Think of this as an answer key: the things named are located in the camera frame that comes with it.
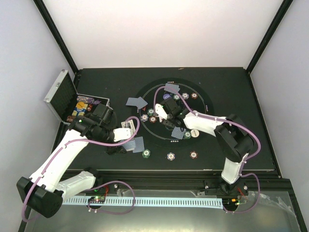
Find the blue white poker chip stack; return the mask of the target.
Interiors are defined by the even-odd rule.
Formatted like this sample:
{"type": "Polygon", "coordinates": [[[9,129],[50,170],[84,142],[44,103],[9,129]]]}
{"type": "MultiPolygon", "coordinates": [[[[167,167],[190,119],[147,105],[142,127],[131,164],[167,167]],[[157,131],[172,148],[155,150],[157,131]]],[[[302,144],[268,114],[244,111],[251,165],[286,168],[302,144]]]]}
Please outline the blue white poker chip stack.
{"type": "Polygon", "coordinates": [[[168,153],[167,154],[167,159],[170,160],[170,161],[174,160],[175,159],[175,154],[174,153],[168,153]]]}

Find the purple round button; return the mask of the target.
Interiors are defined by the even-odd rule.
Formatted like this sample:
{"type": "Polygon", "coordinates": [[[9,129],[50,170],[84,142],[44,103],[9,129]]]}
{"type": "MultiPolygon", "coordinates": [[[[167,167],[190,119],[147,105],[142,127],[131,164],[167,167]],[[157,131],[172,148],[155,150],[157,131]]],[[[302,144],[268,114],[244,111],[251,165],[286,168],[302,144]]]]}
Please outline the purple round button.
{"type": "Polygon", "coordinates": [[[164,94],[164,95],[163,95],[163,99],[164,99],[164,100],[166,100],[166,99],[168,99],[168,98],[170,98],[170,97],[171,97],[171,96],[170,96],[169,94],[164,94]]]}

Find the aluminium poker chip case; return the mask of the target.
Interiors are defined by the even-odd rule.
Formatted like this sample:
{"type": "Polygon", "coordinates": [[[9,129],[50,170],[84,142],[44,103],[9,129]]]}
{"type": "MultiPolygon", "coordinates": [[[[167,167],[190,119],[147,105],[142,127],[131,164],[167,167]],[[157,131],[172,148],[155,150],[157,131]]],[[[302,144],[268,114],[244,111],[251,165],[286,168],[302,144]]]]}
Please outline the aluminium poker chip case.
{"type": "Polygon", "coordinates": [[[93,112],[98,104],[110,105],[110,99],[80,94],[70,77],[62,70],[44,98],[44,102],[63,124],[69,125],[79,114],[93,112]]]}

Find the black aluminium rail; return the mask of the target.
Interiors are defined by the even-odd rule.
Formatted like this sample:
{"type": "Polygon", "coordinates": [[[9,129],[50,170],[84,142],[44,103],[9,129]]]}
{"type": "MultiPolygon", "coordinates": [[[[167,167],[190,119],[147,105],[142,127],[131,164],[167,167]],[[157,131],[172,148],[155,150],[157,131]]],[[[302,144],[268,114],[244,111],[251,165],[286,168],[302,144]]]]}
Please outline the black aluminium rail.
{"type": "Polygon", "coordinates": [[[103,171],[105,182],[123,181],[133,189],[204,190],[221,177],[219,171],[103,171]]]}

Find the blue playing card deck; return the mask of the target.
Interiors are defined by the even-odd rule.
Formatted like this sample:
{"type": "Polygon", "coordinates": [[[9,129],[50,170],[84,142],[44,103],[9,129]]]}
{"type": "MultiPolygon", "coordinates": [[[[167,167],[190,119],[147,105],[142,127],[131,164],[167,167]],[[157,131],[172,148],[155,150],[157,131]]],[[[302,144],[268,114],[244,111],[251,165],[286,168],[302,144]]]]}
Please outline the blue playing card deck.
{"type": "Polygon", "coordinates": [[[135,137],[133,140],[123,144],[122,146],[127,152],[132,151],[133,153],[139,153],[145,150],[144,139],[142,136],[135,137]]]}

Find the red brown poker chip stack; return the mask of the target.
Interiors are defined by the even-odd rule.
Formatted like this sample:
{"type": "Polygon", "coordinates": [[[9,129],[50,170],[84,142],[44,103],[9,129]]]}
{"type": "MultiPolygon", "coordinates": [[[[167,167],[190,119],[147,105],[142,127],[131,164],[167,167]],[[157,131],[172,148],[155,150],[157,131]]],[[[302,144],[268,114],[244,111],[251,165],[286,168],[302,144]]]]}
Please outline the red brown poker chip stack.
{"type": "Polygon", "coordinates": [[[190,152],[190,158],[196,159],[198,157],[198,154],[195,151],[190,152]]]}

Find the base circuit board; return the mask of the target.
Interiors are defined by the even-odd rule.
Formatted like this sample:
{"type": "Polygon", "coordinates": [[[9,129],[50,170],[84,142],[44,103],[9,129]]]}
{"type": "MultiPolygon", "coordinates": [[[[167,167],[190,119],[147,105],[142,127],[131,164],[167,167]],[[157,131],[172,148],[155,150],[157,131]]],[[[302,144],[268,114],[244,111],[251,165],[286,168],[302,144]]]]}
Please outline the base circuit board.
{"type": "Polygon", "coordinates": [[[92,196],[88,199],[88,203],[103,204],[104,202],[105,202],[105,196],[92,196]]]}
{"type": "Polygon", "coordinates": [[[225,205],[240,205],[247,203],[247,201],[242,199],[231,198],[231,199],[222,199],[222,203],[225,205]]]}

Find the green poker chip stack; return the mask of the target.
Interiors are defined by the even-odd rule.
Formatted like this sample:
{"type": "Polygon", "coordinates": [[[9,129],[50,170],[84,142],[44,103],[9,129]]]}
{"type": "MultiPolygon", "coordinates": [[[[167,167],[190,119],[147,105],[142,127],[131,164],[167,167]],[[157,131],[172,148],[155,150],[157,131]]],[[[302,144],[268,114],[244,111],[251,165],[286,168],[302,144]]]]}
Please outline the green poker chip stack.
{"type": "Polygon", "coordinates": [[[143,152],[142,152],[142,157],[147,159],[149,158],[151,155],[151,151],[149,149],[145,149],[143,152]]]}

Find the right base circuit board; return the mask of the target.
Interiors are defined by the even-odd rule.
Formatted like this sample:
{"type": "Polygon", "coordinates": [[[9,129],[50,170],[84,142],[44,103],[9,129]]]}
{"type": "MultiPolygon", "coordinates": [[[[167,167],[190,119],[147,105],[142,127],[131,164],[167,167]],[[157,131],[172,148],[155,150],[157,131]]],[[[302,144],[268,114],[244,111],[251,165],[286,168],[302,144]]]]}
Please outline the right base circuit board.
{"type": "Polygon", "coordinates": [[[222,203],[225,205],[240,205],[247,203],[247,201],[242,199],[231,198],[231,199],[222,199],[222,203]]]}

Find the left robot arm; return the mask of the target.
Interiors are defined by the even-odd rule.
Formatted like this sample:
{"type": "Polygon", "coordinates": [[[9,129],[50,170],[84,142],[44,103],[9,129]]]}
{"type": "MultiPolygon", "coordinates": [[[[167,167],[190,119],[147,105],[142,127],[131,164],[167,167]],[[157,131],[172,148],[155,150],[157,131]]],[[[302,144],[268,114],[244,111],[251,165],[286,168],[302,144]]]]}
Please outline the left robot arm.
{"type": "Polygon", "coordinates": [[[112,108],[99,104],[93,112],[76,116],[44,164],[29,178],[21,177],[18,180],[16,187],[23,202],[24,221],[28,221],[25,215],[27,207],[50,218],[74,195],[87,189],[93,193],[103,189],[103,180],[91,168],[65,181],[60,179],[88,144],[119,147],[131,138],[129,128],[109,127],[112,115],[112,108]]]}

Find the left base circuit board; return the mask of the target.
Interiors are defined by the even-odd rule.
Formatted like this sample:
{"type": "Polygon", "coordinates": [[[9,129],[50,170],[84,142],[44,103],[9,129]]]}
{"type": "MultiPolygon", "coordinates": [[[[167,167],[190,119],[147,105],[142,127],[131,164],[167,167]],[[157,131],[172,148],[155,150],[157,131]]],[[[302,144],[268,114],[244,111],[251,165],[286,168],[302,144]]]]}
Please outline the left base circuit board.
{"type": "Polygon", "coordinates": [[[88,199],[88,203],[103,204],[104,202],[105,202],[105,196],[92,196],[88,199]]]}

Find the round black poker mat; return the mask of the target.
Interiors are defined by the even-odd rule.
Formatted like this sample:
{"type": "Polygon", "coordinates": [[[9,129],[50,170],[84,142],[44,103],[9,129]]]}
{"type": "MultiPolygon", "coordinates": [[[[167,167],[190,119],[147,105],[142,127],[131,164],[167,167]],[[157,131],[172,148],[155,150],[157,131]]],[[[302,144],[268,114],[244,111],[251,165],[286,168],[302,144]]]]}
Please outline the round black poker mat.
{"type": "MultiPolygon", "coordinates": [[[[157,95],[155,95],[156,90],[159,87],[165,86],[166,83],[179,85],[180,87],[180,94],[188,93],[189,99],[186,99],[186,103],[192,110],[196,110],[203,114],[213,115],[214,114],[214,107],[211,102],[210,97],[208,94],[198,85],[194,84],[193,82],[181,78],[163,78],[155,80],[143,88],[141,88],[138,93],[137,97],[142,97],[148,102],[146,107],[146,111],[142,109],[138,110],[138,115],[141,116],[143,114],[147,114],[148,109],[153,108],[154,106],[154,99],[156,99],[156,103],[161,103],[164,94],[169,94],[171,98],[173,98],[174,94],[169,93],[165,90],[160,90],[157,95]],[[191,94],[196,93],[198,95],[197,99],[192,99],[191,94]]],[[[181,99],[175,100],[176,103],[183,109],[187,110],[186,106],[184,105],[181,99]]],[[[149,150],[153,150],[154,146],[157,147],[164,147],[164,148],[197,148],[199,144],[202,144],[206,141],[206,138],[209,137],[208,134],[201,132],[197,138],[191,137],[190,139],[175,139],[171,136],[173,128],[163,125],[163,122],[159,122],[159,119],[156,119],[155,123],[151,123],[148,119],[146,122],[141,122],[139,135],[144,138],[144,142],[146,144],[146,148],[149,150]]]]}

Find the white round dealer button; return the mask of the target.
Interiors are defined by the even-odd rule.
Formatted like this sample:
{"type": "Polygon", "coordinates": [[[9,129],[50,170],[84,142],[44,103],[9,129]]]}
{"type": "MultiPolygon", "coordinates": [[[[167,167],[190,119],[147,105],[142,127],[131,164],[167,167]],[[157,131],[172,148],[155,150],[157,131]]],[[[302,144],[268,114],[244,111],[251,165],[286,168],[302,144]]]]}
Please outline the white round dealer button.
{"type": "Polygon", "coordinates": [[[199,131],[196,129],[192,129],[190,133],[193,138],[197,138],[199,136],[199,131]]]}

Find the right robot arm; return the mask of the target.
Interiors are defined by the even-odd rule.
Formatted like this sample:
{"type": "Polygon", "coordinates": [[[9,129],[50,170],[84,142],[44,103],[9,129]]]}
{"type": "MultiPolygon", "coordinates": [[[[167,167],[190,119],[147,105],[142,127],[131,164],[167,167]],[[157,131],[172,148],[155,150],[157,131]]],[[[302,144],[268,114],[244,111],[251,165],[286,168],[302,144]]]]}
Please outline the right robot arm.
{"type": "Polygon", "coordinates": [[[216,138],[225,157],[218,189],[224,195],[232,194],[237,189],[243,166],[250,158],[249,153],[254,145],[257,145],[256,152],[261,149],[258,138],[236,115],[210,116],[192,110],[186,102],[183,103],[185,108],[180,107],[173,98],[167,98],[161,103],[154,104],[154,112],[163,122],[197,130],[216,138]]]}

